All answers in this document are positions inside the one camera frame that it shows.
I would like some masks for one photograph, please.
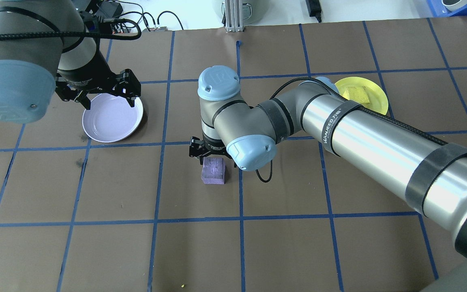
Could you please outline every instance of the white wall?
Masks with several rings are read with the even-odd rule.
[[[161,11],[176,13],[185,29],[219,28],[221,19],[213,6],[222,0],[128,0],[141,4],[146,12],[157,18]],[[266,0],[269,8],[261,21],[254,26],[276,24],[307,24],[317,22],[309,17],[305,0]],[[320,0],[324,22],[360,21],[378,19],[403,19],[430,17],[426,0]],[[124,11],[139,11],[139,7],[122,4]],[[139,15],[128,15],[138,20]],[[164,14],[160,23],[169,30],[178,30],[180,25],[173,15]]]

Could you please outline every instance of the black velcro strap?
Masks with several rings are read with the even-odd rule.
[[[334,132],[334,129],[341,121],[341,119],[358,107],[362,107],[362,105],[355,102],[354,100],[348,100],[343,102],[341,105],[339,105],[339,107],[332,111],[332,113],[330,113],[328,119],[324,123],[324,128],[322,130],[322,146],[324,149],[336,156],[339,156],[332,149],[332,133]]]
[[[287,110],[287,107],[278,98],[273,98],[272,100],[274,102],[276,102],[280,106],[280,109],[282,109],[282,111],[286,115],[287,123],[289,124],[289,134],[293,135],[293,133],[295,133],[295,126],[293,125],[293,119],[291,118],[291,114],[289,114],[289,111]]]
[[[215,118],[217,118],[217,116],[222,112],[224,111],[227,107],[231,106],[231,105],[235,105],[236,103],[244,103],[246,105],[246,102],[244,100],[241,100],[241,99],[237,99],[237,100],[232,100],[230,102],[227,102],[225,103],[222,107],[220,107],[217,111],[215,111],[215,114],[214,116],[212,117],[212,124],[214,124],[215,122]]]
[[[203,122],[203,124],[206,124],[207,127],[215,129],[213,126],[210,126],[209,124],[207,124],[203,119],[201,119],[201,121]]]
[[[454,161],[467,156],[467,148],[448,143],[430,153],[413,171],[406,185],[405,199],[410,207],[424,215],[424,199],[439,175]]]
[[[287,124],[286,120],[284,120],[284,116],[280,112],[280,107],[274,100],[269,99],[264,102],[261,102],[257,105],[264,113],[268,116],[269,122],[275,131],[275,143],[279,144],[280,142],[284,141],[287,137],[289,137],[289,133],[287,132]]]

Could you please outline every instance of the black cable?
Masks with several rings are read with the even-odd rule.
[[[132,4],[132,5],[138,6],[138,7],[141,9],[141,13],[136,12],[136,11],[134,11],[134,13],[140,14],[140,15],[141,15],[141,18],[140,18],[137,22],[140,22],[141,20],[143,20],[143,22],[144,22],[144,24],[145,24],[145,27],[147,28],[148,31],[150,31],[150,29],[149,29],[149,24],[147,23],[147,19],[145,19],[145,16],[144,16],[145,12],[144,12],[144,9],[143,9],[143,6],[142,6],[142,5],[139,5],[138,3],[127,2],[127,1],[122,1],[122,0],[104,0],[104,1],[106,1],[106,2],[118,2],[118,3],[124,3],[124,4]]]
[[[146,14],[150,16],[150,18],[152,19],[152,24],[155,26],[155,25],[156,25],[156,22],[154,21],[154,16],[152,16],[152,14],[150,14],[150,13],[148,13],[148,12],[144,12],[144,13],[143,13],[144,17],[145,17]]]
[[[282,89],[284,89],[284,87],[290,85],[291,83],[293,82],[297,82],[297,81],[312,81],[312,82],[315,82],[317,83],[318,85],[321,85],[324,89],[326,89],[327,91],[329,91],[331,93],[331,95],[337,97],[339,100],[341,101],[347,101],[346,98],[344,98],[343,96],[341,96],[339,93],[337,93],[335,90],[333,90],[332,88],[330,88],[328,85],[326,85],[325,83],[323,83],[322,81],[318,80],[318,79],[315,79],[315,78],[311,78],[311,77],[297,77],[297,78],[293,78],[291,80],[289,80],[288,82],[284,83],[281,87],[279,87],[275,93],[270,97],[270,99],[274,98],[280,91],[282,91]],[[382,120],[386,120],[387,122],[391,122],[392,124],[395,124],[396,126],[399,126],[401,128],[404,128],[416,135],[419,135],[421,136],[422,138],[424,139],[427,139],[429,141],[432,141],[434,142],[435,144],[439,144],[439,145],[446,145],[448,144],[448,142],[444,141],[444,140],[441,140],[437,137],[434,137],[433,135],[430,135],[428,133],[425,133],[413,126],[410,126],[409,124],[405,124],[404,122],[400,122],[398,120],[395,120],[389,116],[386,116],[386,115],[382,115],[378,112],[375,112],[373,110],[370,110],[366,107],[359,107],[358,108],[359,110],[363,111],[363,112],[366,112],[370,115],[373,115],[377,118],[381,118]]]
[[[322,22],[322,13],[315,14],[315,18],[317,19],[318,22]]]
[[[144,13],[144,14],[141,14],[141,13],[139,13],[139,12],[137,12],[137,11],[130,11],[130,12],[121,14],[121,15],[119,15],[119,16],[117,16],[117,17],[122,17],[122,16],[124,16],[124,15],[132,14],[132,13],[141,15],[141,18],[137,21],[137,23],[139,23],[141,20],[143,20],[143,23],[145,24],[145,28],[146,28],[148,31],[150,31],[149,23],[148,23],[147,19],[146,19],[145,16],[144,16],[145,13]]]
[[[94,32],[27,32],[27,33],[9,33],[0,34],[0,41],[9,41],[11,39],[44,39],[48,37],[92,37],[94,39],[119,39],[123,41],[133,41],[141,37],[141,28],[136,22],[130,19],[117,19],[114,24],[133,24],[138,32],[136,35],[113,35]]]
[[[259,173],[259,170],[256,170],[255,173],[257,174],[257,177],[263,182],[263,183],[268,183],[271,181],[271,177],[273,176],[273,160],[270,161],[269,163],[269,178],[268,179],[263,179],[261,177],[261,174]]]
[[[183,24],[181,24],[181,21],[180,21],[180,18],[176,15],[176,13],[172,12],[172,11],[163,11],[162,13],[160,13],[160,15],[158,15],[158,19],[157,19],[157,24],[160,25],[160,16],[164,13],[170,13],[174,16],[176,16],[176,19],[178,19],[178,22],[180,23],[180,26],[181,26],[181,30],[183,31]]]

